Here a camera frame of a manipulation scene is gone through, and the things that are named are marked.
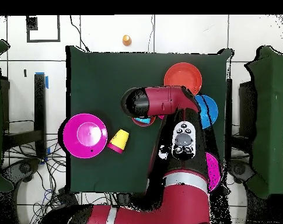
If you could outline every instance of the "magenta plate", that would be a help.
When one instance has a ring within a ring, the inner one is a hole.
[[[221,179],[220,167],[217,159],[213,155],[206,152],[205,157],[207,158],[207,165],[208,165],[208,176],[209,176],[208,188],[209,191],[213,191],[220,183],[220,179]]]
[[[65,125],[63,140],[73,156],[92,158],[105,148],[107,129],[98,117],[87,113],[77,114]]]

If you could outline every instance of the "white tile floor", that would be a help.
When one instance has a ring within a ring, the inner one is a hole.
[[[39,30],[30,31],[32,39],[56,39],[57,17],[38,16]],[[223,48],[232,48],[233,79],[233,123],[239,124],[239,84],[250,80],[244,64],[252,61],[256,49],[271,45],[283,52],[283,18],[259,15],[115,15],[72,16],[72,22],[81,32],[82,41],[91,51],[150,51],[156,53],[217,53]],[[33,120],[33,77],[35,72],[44,72],[49,78],[46,89],[47,139],[57,137],[57,131],[65,118],[65,46],[84,48],[80,35],[71,25],[69,16],[60,16],[61,42],[27,43],[25,16],[0,16],[0,39],[11,46],[0,57],[1,73],[11,82],[9,95],[10,121]],[[121,39],[128,34],[132,44],[125,47]],[[31,122],[11,124],[12,132],[32,130]],[[65,173],[54,173],[58,188],[65,185]],[[39,173],[44,186],[49,188],[48,171],[40,165]],[[244,187],[233,183],[228,175],[230,214],[234,224],[244,224],[247,199]],[[103,194],[83,193],[79,200],[83,204],[92,202]],[[29,224],[33,216],[33,204],[41,203],[44,190],[38,174],[29,183],[22,183],[18,193],[18,213],[21,224]],[[104,198],[96,204],[105,203]]]

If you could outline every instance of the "green tabletop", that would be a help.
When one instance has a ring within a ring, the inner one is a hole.
[[[178,62],[195,65],[202,75],[201,93],[212,97],[219,108],[214,131],[223,159],[226,97],[226,62],[230,49],[219,54],[86,53],[70,46],[71,116],[90,113],[106,125],[108,142],[119,129],[130,133],[122,154],[109,148],[91,159],[71,156],[72,192],[144,192],[153,146],[161,120],[139,127],[120,106],[124,92],[133,87],[163,85],[166,71]]]

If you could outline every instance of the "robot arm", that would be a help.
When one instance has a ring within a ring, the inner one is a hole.
[[[209,224],[207,162],[193,95],[180,86],[134,88],[121,106],[131,117],[165,115],[145,195],[150,199],[162,186],[162,202],[146,211],[95,205],[87,224]]]

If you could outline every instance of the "blue plate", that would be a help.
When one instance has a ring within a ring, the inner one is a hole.
[[[196,95],[195,100],[200,105],[200,118],[201,118],[201,125],[203,129],[208,128],[211,123],[209,121],[209,116],[211,117],[212,124],[216,121],[218,117],[218,107],[216,102],[206,95]]]
[[[149,124],[151,122],[150,118],[135,118],[137,121]]]

